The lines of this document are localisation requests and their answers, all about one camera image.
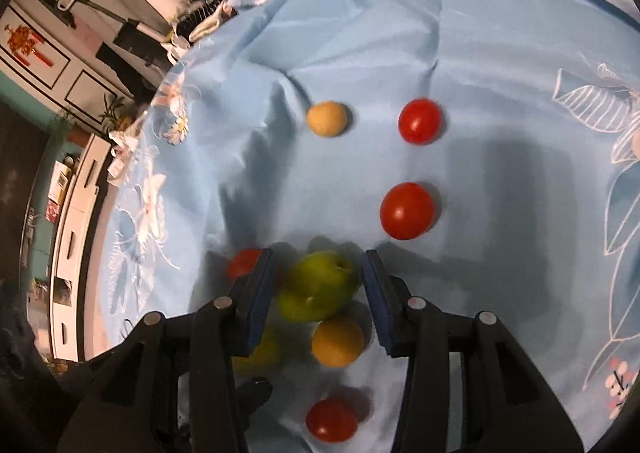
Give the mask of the clutter pile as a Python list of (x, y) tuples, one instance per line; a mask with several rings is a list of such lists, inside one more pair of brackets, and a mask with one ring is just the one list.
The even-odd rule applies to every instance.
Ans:
[(166, 74), (199, 38), (216, 30), (234, 14), (226, 0), (186, 0), (178, 16), (163, 28), (141, 20), (127, 20), (114, 43)]

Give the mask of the red framed wall art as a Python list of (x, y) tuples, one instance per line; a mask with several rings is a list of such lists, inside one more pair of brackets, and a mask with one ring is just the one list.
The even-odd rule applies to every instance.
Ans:
[(70, 64), (70, 58), (13, 6), (1, 17), (1, 52), (49, 90)]

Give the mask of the white cabinet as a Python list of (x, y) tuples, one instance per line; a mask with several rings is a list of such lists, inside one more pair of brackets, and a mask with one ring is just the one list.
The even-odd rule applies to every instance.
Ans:
[(100, 174), (111, 144), (91, 135), (72, 172), (58, 210), (50, 265), (49, 325), (53, 358), (78, 362), (81, 348), (82, 264), (90, 257), (90, 222), (100, 194)]

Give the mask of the red tomato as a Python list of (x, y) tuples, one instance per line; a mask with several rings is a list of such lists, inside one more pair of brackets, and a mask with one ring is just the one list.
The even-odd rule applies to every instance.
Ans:
[(439, 136), (440, 129), (442, 112), (428, 98), (417, 98), (407, 103), (398, 117), (401, 138), (410, 144), (430, 144)]
[(226, 269), (226, 277), (230, 282), (235, 282), (240, 277), (250, 274), (255, 268), (262, 251), (259, 248), (246, 248), (239, 251), (229, 262)]
[(429, 191), (416, 182), (392, 187), (380, 206), (380, 221), (385, 233), (408, 241), (431, 228), (436, 219), (436, 204)]
[(355, 412), (337, 398), (314, 403), (305, 417), (307, 430), (318, 440), (340, 443), (352, 439), (358, 429)]

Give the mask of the small yellow fruit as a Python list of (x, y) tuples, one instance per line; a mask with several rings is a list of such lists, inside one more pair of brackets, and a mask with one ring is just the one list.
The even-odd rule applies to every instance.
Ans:
[(348, 126), (347, 108), (340, 103), (326, 101), (314, 104), (306, 116), (308, 128), (322, 138), (334, 138)]

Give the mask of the yellow-green fruit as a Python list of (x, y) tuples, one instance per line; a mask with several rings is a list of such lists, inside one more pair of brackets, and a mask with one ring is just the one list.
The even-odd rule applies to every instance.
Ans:
[(247, 358), (234, 357), (234, 373), (242, 377), (267, 376), (271, 374), (283, 359), (281, 336), (271, 326), (265, 328), (262, 340)]

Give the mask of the green apple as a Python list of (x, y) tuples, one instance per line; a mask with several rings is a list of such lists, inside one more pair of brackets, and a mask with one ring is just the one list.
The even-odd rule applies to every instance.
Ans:
[(321, 322), (343, 310), (359, 288), (359, 277), (348, 258), (337, 251), (316, 251), (285, 274), (277, 308), (291, 323)]

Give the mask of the light blue floral cloth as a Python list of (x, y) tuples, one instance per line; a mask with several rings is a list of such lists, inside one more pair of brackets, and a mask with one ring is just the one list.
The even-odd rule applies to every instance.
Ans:
[(107, 346), (239, 252), (374, 249), (494, 312), (593, 447), (639, 375), (631, 0), (233, 0), (158, 87), (106, 224)]

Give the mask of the small orange-yellow fruit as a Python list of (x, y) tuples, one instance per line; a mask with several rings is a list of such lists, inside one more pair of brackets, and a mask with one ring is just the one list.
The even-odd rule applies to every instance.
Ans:
[(354, 363), (365, 347), (362, 328), (349, 317), (323, 321), (311, 337), (312, 355), (330, 369), (342, 369)]

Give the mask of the red tomato bottom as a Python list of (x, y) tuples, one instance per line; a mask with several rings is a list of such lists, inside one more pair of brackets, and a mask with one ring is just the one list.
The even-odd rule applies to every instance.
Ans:
[(358, 429), (355, 412), (337, 398), (314, 403), (305, 417), (307, 430), (318, 440), (340, 443), (352, 439)]

